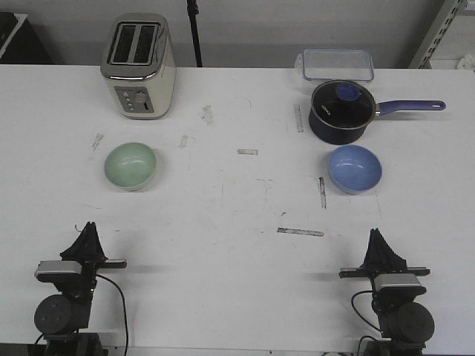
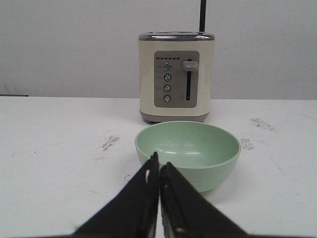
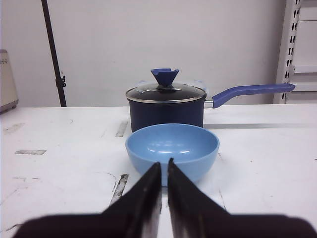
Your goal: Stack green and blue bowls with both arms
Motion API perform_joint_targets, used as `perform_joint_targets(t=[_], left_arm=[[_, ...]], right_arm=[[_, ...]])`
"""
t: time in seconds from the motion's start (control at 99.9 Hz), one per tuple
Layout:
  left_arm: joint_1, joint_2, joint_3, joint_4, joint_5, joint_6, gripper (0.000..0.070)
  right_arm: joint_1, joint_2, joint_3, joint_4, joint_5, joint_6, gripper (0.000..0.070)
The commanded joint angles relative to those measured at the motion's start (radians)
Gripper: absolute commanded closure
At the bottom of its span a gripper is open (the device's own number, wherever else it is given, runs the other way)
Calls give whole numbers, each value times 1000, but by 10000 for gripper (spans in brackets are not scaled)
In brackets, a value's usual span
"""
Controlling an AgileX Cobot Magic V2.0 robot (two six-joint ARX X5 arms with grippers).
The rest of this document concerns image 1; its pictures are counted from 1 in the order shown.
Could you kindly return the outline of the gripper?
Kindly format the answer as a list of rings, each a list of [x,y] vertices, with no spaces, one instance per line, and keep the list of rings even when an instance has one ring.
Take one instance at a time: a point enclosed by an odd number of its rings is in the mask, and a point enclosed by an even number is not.
[[[377,228],[370,230],[370,238],[364,261],[359,268],[341,268],[340,278],[367,278],[372,283],[374,292],[399,290],[412,293],[425,293],[426,288],[418,277],[431,273],[426,267],[409,267],[406,271],[368,271],[364,268],[407,268],[405,259],[396,254],[388,245]]]
[[[87,261],[89,230],[91,228],[91,253],[94,261]],[[101,269],[126,268],[126,259],[108,259],[102,249],[95,222],[87,222],[73,244],[60,253],[63,266],[59,291],[76,301],[92,301]]]

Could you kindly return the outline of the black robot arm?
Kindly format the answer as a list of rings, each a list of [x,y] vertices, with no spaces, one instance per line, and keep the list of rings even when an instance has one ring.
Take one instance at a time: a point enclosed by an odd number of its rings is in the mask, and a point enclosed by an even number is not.
[[[370,237],[363,263],[357,268],[342,268],[340,278],[367,278],[371,289],[356,292],[350,299],[353,311],[381,337],[364,335],[358,341],[357,355],[421,355],[432,338],[435,322],[430,311],[415,301],[427,289],[419,282],[429,275],[426,267],[409,267],[387,244],[377,228]],[[355,305],[362,294],[372,297],[371,308],[378,318],[375,326]]]
[[[125,295],[119,285],[98,273],[101,269],[121,269],[125,259],[111,260],[105,256],[95,222],[87,222],[73,244],[60,253],[60,260],[39,262],[34,277],[51,283],[58,291],[46,297],[37,307],[34,323],[46,340],[44,355],[108,355],[97,333],[86,332],[97,280],[114,286],[122,300],[125,345],[129,347],[128,318]]]

